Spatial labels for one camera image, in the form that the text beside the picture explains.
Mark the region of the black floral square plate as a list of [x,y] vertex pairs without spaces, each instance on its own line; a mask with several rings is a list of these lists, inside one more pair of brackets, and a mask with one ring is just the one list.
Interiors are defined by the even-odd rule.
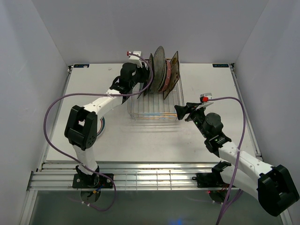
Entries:
[[[150,67],[148,67],[148,78],[147,78],[146,82],[144,83],[143,88],[145,88],[147,86],[147,84],[150,81],[151,77],[154,77],[154,74],[155,74],[154,73],[154,59],[153,59],[153,54],[152,53],[150,53],[148,63],[150,65]],[[143,92],[143,96],[146,96],[149,93],[151,84],[152,83],[150,83],[148,88]]]

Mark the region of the large speckled round plate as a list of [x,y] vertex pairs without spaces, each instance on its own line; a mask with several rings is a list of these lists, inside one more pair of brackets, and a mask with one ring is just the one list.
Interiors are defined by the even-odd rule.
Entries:
[[154,78],[152,85],[150,87],[150,93],[156,93],[159,91],[162,80],[164,78],[165,74],[165,50],[163,46],[159,46],[152,59],[153,63],[153,72],[154,72]]

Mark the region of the mint green flower plate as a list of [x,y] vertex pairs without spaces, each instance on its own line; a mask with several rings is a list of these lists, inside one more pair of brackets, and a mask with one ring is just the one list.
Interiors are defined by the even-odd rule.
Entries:
[[161,92],[163,86],[165,85],[165,80],[166,80],[166,74],[167,74],[167,62],[165,60],[165,65],[164,65],[164,69],[163,69],[163,76],[162,76],[162,80],[159,86],[159,89],[157,90],[157,92]]

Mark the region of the pink polka dot plate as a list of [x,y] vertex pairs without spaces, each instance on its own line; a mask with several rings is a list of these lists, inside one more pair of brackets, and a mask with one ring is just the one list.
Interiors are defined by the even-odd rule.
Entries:
[[166,64],[165,78],[164,78],[163,86],[159,90],[160,92],[164,92],[167,89],[171,79],[171,64],[168,60],[165,60],[165,64]]

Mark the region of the cream flower square plate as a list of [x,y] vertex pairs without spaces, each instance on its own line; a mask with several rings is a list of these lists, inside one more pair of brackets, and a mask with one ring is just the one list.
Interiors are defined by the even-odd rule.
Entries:
[[180,61],[178,51],[175,52],[169,64],[171,70],[170,79],[166,90],[163,92],[164,100],[168,97],[168,95],[171,93],[171,91],[174,89],[174,87],[180,79]]

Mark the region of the white plate green rim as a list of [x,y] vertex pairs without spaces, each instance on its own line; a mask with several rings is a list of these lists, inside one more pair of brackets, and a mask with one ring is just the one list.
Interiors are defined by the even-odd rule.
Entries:
[[100,128],[99,128],[99,130],[98,130],[98,132],[97,132],[97,138],[99,138],[99,137],[102,135],[102,133],[103,133],[103,131],[104,131],[104,129],[105,129],[105,125],[106,125],[105,118],[102,117],[102,118],[100,119]]

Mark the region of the teal square plate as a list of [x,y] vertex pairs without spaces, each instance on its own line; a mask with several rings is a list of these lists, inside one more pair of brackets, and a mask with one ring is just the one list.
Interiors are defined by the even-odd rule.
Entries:
[[147,83],[146,82],[143,82],[143,83],[140,83],[140,86],[139,86],[139,94],[137,96],[137,99],[143,94],[143,89],[147,86]]

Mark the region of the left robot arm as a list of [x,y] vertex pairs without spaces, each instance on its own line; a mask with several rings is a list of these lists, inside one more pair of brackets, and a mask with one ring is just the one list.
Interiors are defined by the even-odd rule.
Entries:
[[138,83],[148,84],[152,78],[151,66],[124,63],[120,75],[113,80],[104,96],[87,105],[71,108],[64,135],[76,152],[79,160],[76,172],[86,186],[93,188],[99,183],[99,167],[92,149],[98,135],[98,120],[123,104]]

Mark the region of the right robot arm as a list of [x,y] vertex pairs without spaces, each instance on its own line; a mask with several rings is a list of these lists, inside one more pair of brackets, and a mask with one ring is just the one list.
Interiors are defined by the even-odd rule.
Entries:
[[296,203],[300,195],[288,169],[282,165],[273,166],[262,162],[245,151],[227,137],[222,129],[221,117],[204,110],[210,102],[207,97],[201,103],[176,105],[179,120],[192,121],[205,138],[209,152],[222,161],[212,168],[209,183],[223,186],[233,185],[258,200],[262,208],[272,216],[278,216]]

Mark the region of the right blue table label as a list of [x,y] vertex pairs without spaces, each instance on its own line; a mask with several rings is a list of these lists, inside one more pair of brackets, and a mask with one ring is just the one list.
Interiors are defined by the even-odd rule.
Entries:
[[228,64],[212,64],[214,68],[228,68]]

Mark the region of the blue table label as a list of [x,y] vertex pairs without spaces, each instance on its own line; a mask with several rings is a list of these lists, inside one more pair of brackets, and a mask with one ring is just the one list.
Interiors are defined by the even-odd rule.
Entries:
[[212,64],[214,68],[228,68],[228,64]]
[[89,64],[74,64],[73,68],[89,68]]

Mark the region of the left blue table label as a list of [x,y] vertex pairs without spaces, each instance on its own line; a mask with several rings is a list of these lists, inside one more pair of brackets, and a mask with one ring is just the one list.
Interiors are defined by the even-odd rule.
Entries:
[[74,64],[73,68],[89,68],[89,64]]

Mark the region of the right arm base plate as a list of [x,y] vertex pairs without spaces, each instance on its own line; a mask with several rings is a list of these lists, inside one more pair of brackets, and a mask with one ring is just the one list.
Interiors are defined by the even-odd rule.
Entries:
[[212,172],[199,172],[192,177],[193,181],[196,181],[198,188],[225,188],[229,186],[228,183]]

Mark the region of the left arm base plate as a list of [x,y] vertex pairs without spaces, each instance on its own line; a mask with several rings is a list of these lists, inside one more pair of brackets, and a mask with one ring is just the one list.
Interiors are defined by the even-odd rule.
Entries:
[[72,188],[87,189],[87,188],[113,188],[114,174],[105,173],[104,176],[98,174],[86,175],[86,174],[75,174],[73,178]]

